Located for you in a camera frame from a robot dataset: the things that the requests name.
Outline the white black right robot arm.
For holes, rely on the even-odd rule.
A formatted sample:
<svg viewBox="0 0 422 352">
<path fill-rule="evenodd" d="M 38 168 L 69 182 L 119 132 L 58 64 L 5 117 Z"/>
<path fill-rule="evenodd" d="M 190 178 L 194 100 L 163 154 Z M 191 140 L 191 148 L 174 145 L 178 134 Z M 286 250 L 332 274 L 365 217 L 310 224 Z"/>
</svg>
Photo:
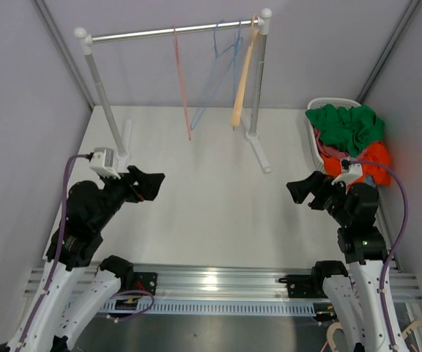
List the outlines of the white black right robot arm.
<svg viewBox="0 0 422 352">
<path fill-rule="evenodd" d="M 378 190 L 365 183 L 347 186 L 319 171 L 286 187 L 296 204 L 313 195 L 310 209 L 327 211 L 339 225 L 344 261 L 316 262 L 308 283 L 314 294 L 330 299 L 349 349 L 407 351 L 390 291 L 391 257 L 374 224 Z"/>
</svg>

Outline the pink wire hanger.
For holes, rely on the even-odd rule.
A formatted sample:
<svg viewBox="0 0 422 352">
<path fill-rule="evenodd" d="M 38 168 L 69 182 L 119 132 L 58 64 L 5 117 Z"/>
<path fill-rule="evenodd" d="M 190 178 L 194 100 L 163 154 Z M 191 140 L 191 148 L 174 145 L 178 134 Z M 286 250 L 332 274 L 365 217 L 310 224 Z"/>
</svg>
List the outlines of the pink wire hanger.
<svg viewBox="0 0 422 352">
<path fill-rule="evenodd" d="M 177 29 L 176 29 L 175 26 L 172 26 L 172 29 L 173 29 L 173 36 L 174 36 L 174 53 L 175 53 L 175 59 L 176 59 L 177 74 L 178 74 L 178 78 L 179 78 L 180 94 L 181 94 L 181 98 L 182 98 L 182 107 L 183 107 L 184 117 L 185 117 L 185 125 L 186 125 L 186 129 L 187 129 L 188 141 L 191 142 L 192 132 L 191 132 L 191 125 L 190 125 L 190 117 L 189 117 L 189 113 L 188 113 L 185 79 L 184 79 L 184 75 L 183 75 L 183 70 L 182 70 L 182 65 L 181 65 L 181 57 L 180 57 L 180 52 L 179 52 Z"/>
</svg>

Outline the pink red t shirt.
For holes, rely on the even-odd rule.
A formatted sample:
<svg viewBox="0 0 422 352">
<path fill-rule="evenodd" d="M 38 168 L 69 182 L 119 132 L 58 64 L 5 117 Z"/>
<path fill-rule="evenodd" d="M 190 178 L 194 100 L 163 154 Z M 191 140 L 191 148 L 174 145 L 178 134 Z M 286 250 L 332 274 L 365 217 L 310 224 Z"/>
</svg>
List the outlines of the pink red t shirt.
<svg viewBox="0 0 422 352">
<path fill-rule="evenodd" d="M 338 160 L 349 157 L 348 153 L 324 144 L 320 139 L 320 131 L 317 128 L 313 127 L 312 130 L 314 132 L 317 149 L 320 155 L 324 155 L 328 158 L 337 158 Z"/>
</svg>

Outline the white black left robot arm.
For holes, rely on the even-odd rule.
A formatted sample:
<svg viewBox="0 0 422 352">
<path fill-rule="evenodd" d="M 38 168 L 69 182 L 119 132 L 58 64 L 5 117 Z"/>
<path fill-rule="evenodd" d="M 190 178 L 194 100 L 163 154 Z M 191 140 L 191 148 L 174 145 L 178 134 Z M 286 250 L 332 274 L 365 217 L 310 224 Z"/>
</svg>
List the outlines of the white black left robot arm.
<svg viewBox="0 0 422 352">
<path fill-rule="evenodd" d="M 136 166 L 117 176 L 101 176 L 72 185 L 62 203 L 62 219 L 45 253 L 42 279 L 29 312 L 0 351 L 71 351 L 78 338 L 110 298 L 117 294 L 153 294 L 135 286 L 134 266 L 111 255 L 76 299 L 68 301 L 103 242 L 102 231 L 126 203 L 153 201 L 166 176 Z"/>
</svg>

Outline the beige plastic hanger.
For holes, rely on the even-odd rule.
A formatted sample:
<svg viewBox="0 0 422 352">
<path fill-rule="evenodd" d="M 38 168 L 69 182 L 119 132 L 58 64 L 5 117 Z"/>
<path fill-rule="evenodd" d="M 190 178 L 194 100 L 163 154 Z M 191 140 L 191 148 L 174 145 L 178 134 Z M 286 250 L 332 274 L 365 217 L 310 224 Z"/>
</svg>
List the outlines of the beige plastic hanger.
<svg viewBox="0 0 422 352">
<path fill-rule="evenodd" d="M 235 129 L 236 127 L 238 127 L 241 123 L 241 115 L 242 115 L 242 111 L 243 111 L 243 101 L 245 98 L 245 89 L 246 89 L 246 84 L 247 84 L 247 80 L 248 80 L 248 72 L 249 72 L 249 68 L 250 68 L 250 64 L 251 64 L 251 58 L 253 55 L 253 47 L 255 45 L 256 39 L 259 35 L 259 17 L 258 15 L 254 15 L 252 17 L 252 23 L 251 23 L 251 32 L 250 32 L 250 40 L 249 40 L 249 44 L 247 47 L 247 51 L 245 54 L 245 60 L 243 63 L 243 68 L 242 68 L 242 72 L 240 75 L 240 81 L 239 81 L 239 85 L 237 88 L 237 94 L 236 94 L 236 98 L 234 100 L 234 107 L 233 107 L 233 111 L 232 111 L 232 116 L 230 119 L 230 124 L 232 126 L 233 129 Z"/>
</svg>

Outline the orange t shirt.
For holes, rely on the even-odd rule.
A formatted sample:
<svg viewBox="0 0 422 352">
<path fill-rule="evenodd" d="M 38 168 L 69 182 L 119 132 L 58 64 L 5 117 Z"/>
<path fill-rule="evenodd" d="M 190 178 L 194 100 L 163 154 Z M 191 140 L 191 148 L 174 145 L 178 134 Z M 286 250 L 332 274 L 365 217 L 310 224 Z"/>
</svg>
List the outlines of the orange t shirt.
<svg viewBox="0 0 422 352">
<path fill-rule="evenodd" d="M 337 158 L 328 158 L 322 155 L 324 161 L 324 168 L 328 175 L 336 177 L 341 173 L 341 160 Z M 391 157 L 382 142 L 372 142 L 359 156 L 358 160 L 374 162 L 377 164 L 385 165 L 386 167 L 391 166 Z M 381 166 L 363 164 L 363 180 L 359 180 L 357 183 L 363 183 L 364 176 L 370 175 L 374 178 L 377 186 L 389 186 L 391 184 L 391 177 L 389 172 Z"/>
</svg>

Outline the light blue wire hanger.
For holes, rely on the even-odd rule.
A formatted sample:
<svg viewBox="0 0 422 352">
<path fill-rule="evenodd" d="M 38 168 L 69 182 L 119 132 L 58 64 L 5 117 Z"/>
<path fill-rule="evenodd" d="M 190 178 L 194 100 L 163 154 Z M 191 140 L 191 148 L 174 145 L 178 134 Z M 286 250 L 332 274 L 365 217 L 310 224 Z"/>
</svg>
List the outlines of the light blue wire hanger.
<svg viewBox="0 0 422 352">
<path fill-rule="evenodd" d="M 233 42 L 233 57 L 232 57 L 232 97 L 233 103 L 237 99 L 237 66 L 238 66 L 238 56 L 240 52 L 240 43 L 241 43 L 241 23 L 237 27 L 237 31 L 234 33 L 234 42 Z"/>
<path fill-rule="evenodd" d="M 234 47 L 234 43 L 232 43 L 229 46 L 227 46 L 226 48 L 224 48 L 222 51 L 219 51 L 219 49 L 218 49 L 218 41 L 217 41 L 217 38 L 216 38 L 216 33 L 218 31 L 218 26 L 221 25 L 221 24 L 224 24 L 224 22 L 225 22 L 225 20 L 221 20 L 221 21 L 217 22 L 216 25 L 215 25 L 215 28 L 213 29 L 214 61 L 213 61 L 213 64 L 212 64 L 210 74 L 208 75 L 206 84 L 205 84 L 203 91 L 201 93 L 199 105 L 196 108 L 196 110 L 193 114 L 192 120 L 191 120 L 190 128 L 191 128 L 192 131 L 198 125 L 199 120 L 201 119 L 201 117 L 203 116 L 203 114 L 205 113 L 205 111 L 207 109 L 206 102 L 207 102 L 209 95 L 212 95 L 212 90 L 211 90 L 212 80 L 214 79 L 214 75 L 218 71 L 219 60 L 223 55 L 226 54 L 227 51 L 229 51 L 230 49 L 232 49 Z"/>
</svg>

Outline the grey blue t shirt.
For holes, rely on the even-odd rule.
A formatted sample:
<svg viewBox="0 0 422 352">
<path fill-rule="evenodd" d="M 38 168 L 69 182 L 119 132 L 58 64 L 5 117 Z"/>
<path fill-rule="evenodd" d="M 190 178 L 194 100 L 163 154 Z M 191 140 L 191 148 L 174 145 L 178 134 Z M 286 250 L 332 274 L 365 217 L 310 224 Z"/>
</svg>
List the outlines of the grey blue t shirt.
<svg viewBox="0 0 422 352">
<path fill-rule="evenodd" d="M 370 175 L 365 175 L 363 182 L 365 184 L 367 184 L 368 186 L 371 186 L 373 188 L 376 188 L 377 187 L 377 184 L 375 183 L 374 178 L 372 176 L 370 176 Z"/>
</svg>

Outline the green t shirt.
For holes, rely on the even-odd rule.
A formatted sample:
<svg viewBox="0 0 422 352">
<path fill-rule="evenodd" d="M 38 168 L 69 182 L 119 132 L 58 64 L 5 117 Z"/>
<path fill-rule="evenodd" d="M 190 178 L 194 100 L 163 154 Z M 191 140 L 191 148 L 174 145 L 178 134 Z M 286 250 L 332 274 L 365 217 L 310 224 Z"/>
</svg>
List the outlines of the green t shirt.
<svg viewBox="0 0 422 352">
<path fill-rule="evenodd" d="M 320 141 L 329 147 L 358 157 L 371 143 L 385 137 L 385 123 L 368 106 L 345 108 L 326 104 L 306 111 L 309 122 L 319 131 Z"/>
</svg>

